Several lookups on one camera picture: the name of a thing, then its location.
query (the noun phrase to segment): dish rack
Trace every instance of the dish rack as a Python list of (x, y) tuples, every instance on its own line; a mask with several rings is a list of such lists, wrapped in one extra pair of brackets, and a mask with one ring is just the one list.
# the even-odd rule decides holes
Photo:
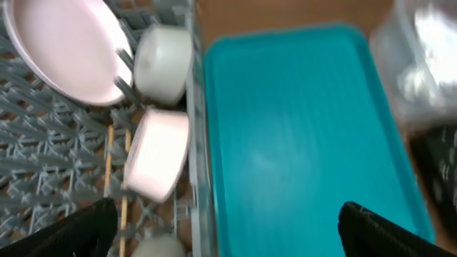
[[(206, 164), (203, 68), (193, 0), (105, 0), (119, 18), (135, 52), (142, 31), (152, 23), (185, 26), (194, 38), (193, 73), (186, 80), (191, 122), (187, 171), (172, 199), (162, 205), (127, 190), (123, 164), (144, 99), (122, 80), (126, 100), (92, 108), (50, 89), (19, 58), (0, 28), (0, 248), (48, 226), (103, 196), (115, 199), (119, 232), (109, 256), (128, 256), (144, 238), (179, 235), (191, 224), (193, 256), (214, 255), (211, 184)], [(133, 70), (133, 60), (119, 56)], [(172, 213), (170, 220), (162, 213)]]

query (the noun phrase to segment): pink plate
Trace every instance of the pink plate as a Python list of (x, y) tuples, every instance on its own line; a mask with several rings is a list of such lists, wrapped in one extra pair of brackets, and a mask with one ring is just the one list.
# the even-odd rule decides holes
[(102, 0), (6, 0), (4, 20), (22, 59), (52, 88), (97, 106), (124, 98), (114, 79), (133, 79), (116, 50), (132, 53)]
[(154, 201), (165, 201), (186, 163), (188, 147), (186, 113), (148, 110), (136, 130), (127, 158), (126, 185)]

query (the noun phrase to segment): tray rim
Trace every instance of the tray rim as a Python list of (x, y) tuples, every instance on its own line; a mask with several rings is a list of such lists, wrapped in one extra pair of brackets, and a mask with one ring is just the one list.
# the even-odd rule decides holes
[[(408, 157), (407, 151), (405, 146), (403, 145), (403, 141), (400, 137), (400, 133), (398, 131), (398, 127), (393, 119), (391, 114), (388, 100), (384, 93), (381, 80), (378, 76), (376, 66), (373, 61), (373, 57), (370, 52), (370, 48), (368, 42), (361, 32), (360, 29), (356, 28), (353, 24), (346, 24), (341, 22), (330, 22), (330, 23), (323, 23), (317, 25), (310, 25), (310, 26), (298, 26), (293, 27), (290, 29), (274, 29), (274, 30), (265, 30), (265, 31), (256, 31), (251, 33), (243, 33), (237, 34), (233, 36), (223, 36), (217, 39), (208, 49), (205, 55), (205, 62), (204, 62), (204, 70), (205, 70), (205, 100), (206, 100), (206, 111), (207, 111), (207, 133), (208, 133), (208, 145), (209, 145), (209, 153), (211, 155), (210, 164), (212, 167), (212, 178), (213, 178), (213, 198), (214, 198), (214, 214), (216, 220), (216, 235), (217, 235), (217, 242), (219, 246), (219, 254), (225, 257), (231, 257), (232, 252), (230, 248), (230, 242), (227, 239), (225, 232), (227, 232), (226, 227), (226, 211), (225, 211), (225, 190), (224, 185), (220, 185), (217, 181), (221, 180), (222, 178), (214, 172), (215, 170), (221, 170), (220, 161), (216, 161), (217, 158), (221, 157), (220, 149), (219, 149), (219, 123), (215, 122), (213, 126), (210, 126), (209, 119), (214, 119), (217, 121), (217, 110), (211, 108), (215, 103), (212, 102), (211, 95), (213, 92), (211, 91), (211, 84), (212, 81), (212, 74), (211, 71), (214, 67), (215, 59), (217, 59), (217, 55), (220, 51), (223, 51), (225, 48), (232, 49), (234, 44), (251, 44), (253, 41), (262, 41), (268, 39), (271, 36), (293, 36), (295, 34), (302, 34), (302, 33), (309, 33), (309, 31), (313, 30), (342, 30), (343, 33), (348, 34), (350, 37), (355, 38), (360, 42), (363, 42), (361, 45), (362, 51), (365, 52), (367, 59), (365, 62), (369, 64), (368, 67), (364, 67), (365, 70), (370, 72), (374, 72), (372, 76), (377, 79), (378, 83), (376, 85), (372, 85), (370, 87), (371, 95), (377, 94), (377, 102), (376, 103), (376, 111), (380, 116), (379, 119), (382, 120), (381, 125), (384, 126), (384, 131), (389, 130), (391, 133), (386, 133), (386, 138), (390, 137), (389, 141), (389, 148), (390, 152), (396, 152), (396, 154), (391, 154), (392, 158), (397, 158), (397, 160), (393, 160), (396, 162), (396, 166), (400, 166), (403, 169), (403, 180), (399, 179), (401, 183), (401, 190), (403, 191), (403, 197), (405, 197), (406, 201), (409, 203), (413, 203), (413, 208), (409, 208), (411, 212), (411, 218), (415, 227), (418, 229), (415, 233), (417, 236), (424, 238), (425, 240), (435, 243), (436, 240), (436, 232), (433, 229), (433, 224), (431, 222), (431, 216), (428, 213), (426, 208), (427, 202), (423, 197), (420, 187), (418, 185), (418, 180), (416, 178), (416, 174), (413, 170), (411, 161)], [(408, 187), (408, 193), (405, 192), (404, 187)]]

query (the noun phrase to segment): teal tray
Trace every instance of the teal tray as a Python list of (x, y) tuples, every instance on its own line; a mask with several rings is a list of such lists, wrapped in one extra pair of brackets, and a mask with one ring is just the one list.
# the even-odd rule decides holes
[(334, 25), (223, 39), (206, 56), (221, 257), (344, 256), (346, 201), (434, 232), (365, 38)]

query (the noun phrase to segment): white dish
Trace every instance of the white dish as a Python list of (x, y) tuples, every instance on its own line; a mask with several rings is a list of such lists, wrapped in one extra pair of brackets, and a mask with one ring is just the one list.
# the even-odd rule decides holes
[(103, 1), (6, 0), (4, 20), (20, 56), (50, 87), (97, 106), (124, 98), (114, 79), (131, 85), (133, 76), (116, 50), (132, 53)]
[(141, 36), (135, 56), (137, 89), (161, 104), (177, 104), (186, 91), (193, 57), (192, 37), (185, 28), (151, 26)]
[(165, 201), (186, 163), (189, 134), (186, 113), (148, 110), (124, 167), (126, 185), (154, 201)]

